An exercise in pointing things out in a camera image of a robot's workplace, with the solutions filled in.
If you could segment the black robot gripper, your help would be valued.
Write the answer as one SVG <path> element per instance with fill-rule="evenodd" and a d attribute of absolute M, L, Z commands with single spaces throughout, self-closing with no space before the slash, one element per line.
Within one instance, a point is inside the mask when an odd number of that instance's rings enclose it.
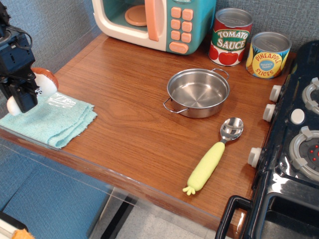
<path fill-rule="evenodd" d="M 31 48 L 25 32 L 0 33 L 0 90 L 9 99 L 10 113 L 26 113 L 38 103 Z"/>

